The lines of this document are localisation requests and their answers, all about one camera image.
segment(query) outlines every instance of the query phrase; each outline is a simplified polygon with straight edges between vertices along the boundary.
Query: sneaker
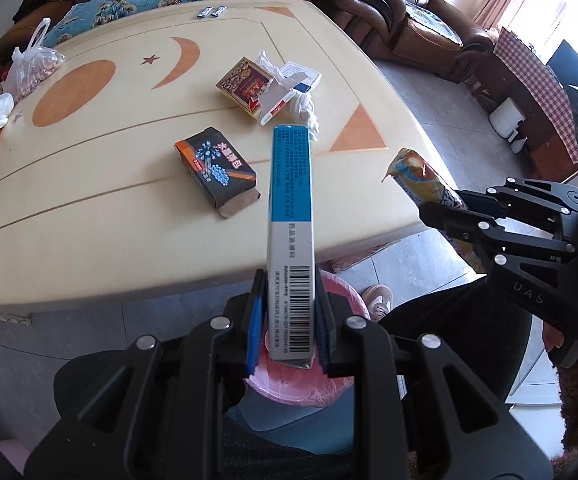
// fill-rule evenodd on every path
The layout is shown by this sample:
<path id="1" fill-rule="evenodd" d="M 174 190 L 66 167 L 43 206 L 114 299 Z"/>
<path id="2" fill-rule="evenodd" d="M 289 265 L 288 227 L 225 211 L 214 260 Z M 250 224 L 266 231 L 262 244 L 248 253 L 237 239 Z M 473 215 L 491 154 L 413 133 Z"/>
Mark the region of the sneaker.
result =
<path id="1" fill-rule="evenodd" d="M 393 293 L 388 286 L 372 285 L 362 293 L 372 321 L 378 321 L 393 310 Z"/>

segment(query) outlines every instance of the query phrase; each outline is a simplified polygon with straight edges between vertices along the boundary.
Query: orange crescent moon pattern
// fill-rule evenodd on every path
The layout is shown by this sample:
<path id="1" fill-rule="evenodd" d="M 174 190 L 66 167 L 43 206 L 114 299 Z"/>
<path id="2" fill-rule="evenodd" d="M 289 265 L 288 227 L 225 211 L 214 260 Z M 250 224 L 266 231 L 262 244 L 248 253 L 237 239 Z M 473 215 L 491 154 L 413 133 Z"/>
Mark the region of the orange crescent moon pattern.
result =
<path id="1" fill-rule="evenodd" d="M 35 126 L 50 126 L 74 114 L 109 84 L 115 63 L 99 59 L 85 63 L 58 79 L 35 105 Z"/>
<path id="2" fill-rule="evenodd" d="M 178 63 L 173 67 L 173 70 L 169 72 L 169 74 L 160 81 L 157 85 L 155 85 L 152 90 L 156 88 L 160 88 L 161 86 L 168 85 L 172 81 L 178 79 L 181 75 L 184 75 L 189 70 L 191 70 L 192 66 L 198 61 L 200 57 L 200 47 L 198 46 L 195 41 L 188 40 L 187 38 L 171 38 L 172 40 L 176 40 L 178 45 L 180 45 L 181 53 L 180 59 Z"/>

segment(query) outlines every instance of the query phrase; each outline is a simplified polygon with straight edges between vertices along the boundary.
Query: cream-colored table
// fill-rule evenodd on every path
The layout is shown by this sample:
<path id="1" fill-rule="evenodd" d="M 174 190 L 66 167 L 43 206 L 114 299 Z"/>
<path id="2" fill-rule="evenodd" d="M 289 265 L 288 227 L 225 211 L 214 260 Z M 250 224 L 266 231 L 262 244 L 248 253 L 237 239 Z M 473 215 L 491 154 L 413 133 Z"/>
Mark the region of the cream-colored table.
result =
<path id="1" fill-rule="evenodd" d="M 226 0 L 144 12 L 60 45 L 64 65 L 0 134 L 0 312 L 156 296 L 252 276 L 266 261 L 271 130 L 214 86 L 265 50 L 322 72 L 312 145 L 318 259 L 423 229 L 381 182 L 402 146 L 450 176 L 373 63 L 312 4 Z M 214 126 L 258 174 L 262 198 L 230 219 L 213 210 L 174 143 Z"/>

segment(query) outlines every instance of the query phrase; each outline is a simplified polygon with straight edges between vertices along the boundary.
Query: white plastic bag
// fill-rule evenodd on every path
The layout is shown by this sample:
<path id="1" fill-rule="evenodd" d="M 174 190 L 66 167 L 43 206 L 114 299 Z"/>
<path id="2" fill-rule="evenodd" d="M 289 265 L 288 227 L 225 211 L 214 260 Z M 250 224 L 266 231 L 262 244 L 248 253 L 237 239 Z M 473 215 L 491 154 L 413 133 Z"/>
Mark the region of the white plastic bag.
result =
<path id="1" fill-rule="evenodd" d="M 13 96 L 9 93 L 0 95 L 0 128 L 4 128 L 8 117 L 13 111 Z"/>
<path id="2" fill-rule="evenodd" d="M 288 78 L 282 75 L 280 69 L 269 61 L 264 50 L 261 50 L 258 54 L 256 65 L 264 68 L 283 88 L 288 90 L 293 87 L 293 82 L 288 81 Z M 320 126 L 314 111 L 311 92 L 302 93 L 294 90 L 294 95 L 286 105 L 286 110 L 295 124 L 306 126 L 310 140 L 318 140 Z"/>
<path id="3" fill-rule="evenodd" d="M 24 52 L 16 47 L 11 56 L 13 65 L 9 69 L 2 88 L 13 96 L 17 103 L 29 95 L 45 79 L 55 72 L 66 59 L 52 48 L 42 46 L 51 20 L 44 18 L 35 29 Z"/>

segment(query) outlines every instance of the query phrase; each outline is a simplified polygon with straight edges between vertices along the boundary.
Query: blue and white box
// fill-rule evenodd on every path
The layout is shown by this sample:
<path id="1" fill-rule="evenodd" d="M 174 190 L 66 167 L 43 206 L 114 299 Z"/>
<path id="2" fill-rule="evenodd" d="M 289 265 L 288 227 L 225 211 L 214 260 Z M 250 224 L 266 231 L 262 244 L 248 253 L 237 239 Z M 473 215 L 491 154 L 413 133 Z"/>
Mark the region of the blue and white box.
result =
<path id="1" fill-rule="evenodd" d="M 309 132 L 274 128 L 269 193 L 269 354 L 310 368 L 314 349 L 314 256 Z"/>

